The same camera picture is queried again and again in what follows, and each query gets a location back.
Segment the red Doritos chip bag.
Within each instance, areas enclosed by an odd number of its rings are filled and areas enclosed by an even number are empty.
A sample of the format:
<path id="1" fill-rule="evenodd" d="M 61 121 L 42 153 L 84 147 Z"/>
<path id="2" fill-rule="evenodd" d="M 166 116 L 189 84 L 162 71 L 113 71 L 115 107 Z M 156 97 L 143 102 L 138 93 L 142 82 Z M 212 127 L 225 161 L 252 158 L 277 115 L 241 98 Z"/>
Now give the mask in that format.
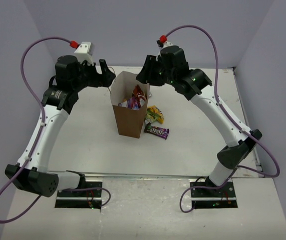
<path id="1" fill-rule="evenodd" d="M 146 96 L 144 91 L 141 90 L 139 85 L 136 85 L 133 89 L 132 95 L 137 102 L 138 107 L 142 107 L 146 102 Z"/>

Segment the purple white candy bag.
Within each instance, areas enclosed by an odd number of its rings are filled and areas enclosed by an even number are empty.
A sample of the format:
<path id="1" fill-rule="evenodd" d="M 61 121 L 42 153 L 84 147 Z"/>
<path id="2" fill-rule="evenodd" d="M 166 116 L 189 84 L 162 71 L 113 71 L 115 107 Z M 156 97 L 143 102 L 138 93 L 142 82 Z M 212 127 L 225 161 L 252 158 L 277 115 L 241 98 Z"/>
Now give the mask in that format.
<path id="1" fill-rule="evenodd" d="M 131 97 L 126 101 L 126 108 L 131 110 L 139 110 L 140 106 L 137 100 L 134 97 Z"/>

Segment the yellow M&M's packet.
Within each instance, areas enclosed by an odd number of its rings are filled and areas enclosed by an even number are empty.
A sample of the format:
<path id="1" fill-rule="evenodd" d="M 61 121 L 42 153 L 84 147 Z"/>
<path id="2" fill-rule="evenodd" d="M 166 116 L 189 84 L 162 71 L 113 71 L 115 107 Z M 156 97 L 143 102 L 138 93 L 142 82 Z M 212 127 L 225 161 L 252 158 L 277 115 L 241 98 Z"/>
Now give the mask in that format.
<path id="1" fill-rule="evenodd" d="M 158 119 L 157 121 L 161 124 L 164 123 L 164 115 L 163 115 L 163 112 L 156 106 L 156 105 L 152 105 L 152 106 L 149 106 L 147 108 L 148 110 L 150 110 L 151 112 L 155 113 L 158 115 Z"/>

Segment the brown paper bag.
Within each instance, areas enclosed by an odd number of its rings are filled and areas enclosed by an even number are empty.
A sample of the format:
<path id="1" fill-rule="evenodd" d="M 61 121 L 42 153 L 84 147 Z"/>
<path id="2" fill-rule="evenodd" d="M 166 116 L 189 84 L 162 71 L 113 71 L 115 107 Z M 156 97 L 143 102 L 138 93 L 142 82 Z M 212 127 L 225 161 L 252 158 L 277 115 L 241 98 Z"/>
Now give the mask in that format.
<path id="1" fill-rule="evenodd" d="M 140 83 L 136 80 L 136 76 L 135 73 L 125 70 L 121 71 L 111 85 L 110 100 L 114 111 L 118 134 L 138 139 L 147 111 L 150 86 L 149 84 Z M 129 99 L 132 96 L 135 86 L 139 86 L 146 95 L 144 105 L 138 110 L 119 106 L 124 99 Z"/>

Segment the brown M&M's packet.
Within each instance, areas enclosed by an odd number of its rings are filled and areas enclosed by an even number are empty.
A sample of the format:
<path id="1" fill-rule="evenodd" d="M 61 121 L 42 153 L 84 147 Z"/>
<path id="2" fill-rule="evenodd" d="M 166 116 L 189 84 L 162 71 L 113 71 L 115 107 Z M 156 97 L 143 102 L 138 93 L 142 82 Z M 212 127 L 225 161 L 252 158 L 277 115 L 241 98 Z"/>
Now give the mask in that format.
<path id="1" fill-rule="evenodd" d="M 156 126 L 153 126 L 151 123 L 149 123 L 145 126 L 144 132 L 166 140 L 168 138 L 170 129 L 162 128 L 158 126 L 156 127 Z"/>

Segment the orange Fox's candy bag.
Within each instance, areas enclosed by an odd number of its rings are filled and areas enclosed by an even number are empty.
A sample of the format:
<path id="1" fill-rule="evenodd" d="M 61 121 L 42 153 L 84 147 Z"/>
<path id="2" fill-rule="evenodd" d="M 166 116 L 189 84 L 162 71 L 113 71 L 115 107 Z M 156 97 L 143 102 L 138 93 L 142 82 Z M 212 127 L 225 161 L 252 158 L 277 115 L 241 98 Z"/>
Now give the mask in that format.
<path id="1" fill-rule="evenodd" d="M 129 106 L 129 98 L 128 99 L 124 99 L 121 103 L 118 104 L 119 107 L 125 107 L 128 108 Z"/>

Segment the green candy wrapper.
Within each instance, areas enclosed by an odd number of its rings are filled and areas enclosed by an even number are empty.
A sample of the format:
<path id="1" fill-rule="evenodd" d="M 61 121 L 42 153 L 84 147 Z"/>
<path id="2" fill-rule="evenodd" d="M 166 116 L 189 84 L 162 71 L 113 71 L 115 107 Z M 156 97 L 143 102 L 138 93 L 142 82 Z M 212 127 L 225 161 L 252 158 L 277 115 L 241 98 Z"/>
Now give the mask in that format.
<path id="1" fill-rule="evenodd" d="M 145 124 L 146 125 L 151 124 L 151 123 L 157 121 L 159 118 L 160 118 L 160 115 L 158 115 L 155 112 L 152 112 L 152 111 L 148 110 L 146 112 L 146 115 L 145 115 Z"/>

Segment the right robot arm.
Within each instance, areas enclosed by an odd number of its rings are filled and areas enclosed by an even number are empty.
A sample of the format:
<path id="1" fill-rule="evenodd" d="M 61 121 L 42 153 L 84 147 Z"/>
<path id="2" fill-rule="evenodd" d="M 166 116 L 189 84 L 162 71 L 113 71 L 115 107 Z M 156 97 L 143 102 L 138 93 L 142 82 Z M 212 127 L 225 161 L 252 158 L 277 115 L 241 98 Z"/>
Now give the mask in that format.
<path id="1" fill-rule="evenodd" d="M 136 79 L 151 86 L 169 84 L 197 106 L 216 127 L 226 146 L 217 154 L 218 163 L 207 178 L 206 192 L 217 196 L 223 183 L 237 165 L 254 149 L 262 133 L 251 130 L 240 121 L 221 99 L 216 99 L 214 86 L 205 72 L 190 69 L 183 49 L 174 45 L 165 47 L 158 56 L 148 55 Z"/>

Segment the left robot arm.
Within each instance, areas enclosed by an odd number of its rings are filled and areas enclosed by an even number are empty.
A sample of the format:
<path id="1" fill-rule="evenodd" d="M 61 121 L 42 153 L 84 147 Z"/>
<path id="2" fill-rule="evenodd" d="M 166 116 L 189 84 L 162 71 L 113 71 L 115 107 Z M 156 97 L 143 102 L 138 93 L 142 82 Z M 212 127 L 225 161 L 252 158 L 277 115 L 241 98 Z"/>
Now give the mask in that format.
<path id="1" fill-rule="evenodd" d="M 78 93 L 87 87 L 108 88 L 116 75 L 104 59 L 99 60 L 101 72 L 86 60 L 78 62 L 73 55 L 58 58 L 56 74 L 41 100 L 41 113 L 36 128 L 15 165 L 9 164 L 6 176 L 19 190 L 50 197 L 55 191 L 68 191 L 82 196 L 87 189 L 85 176 L 77 171 L 50 173 L 49 160 L 61 127 L 78 101 Z"/>

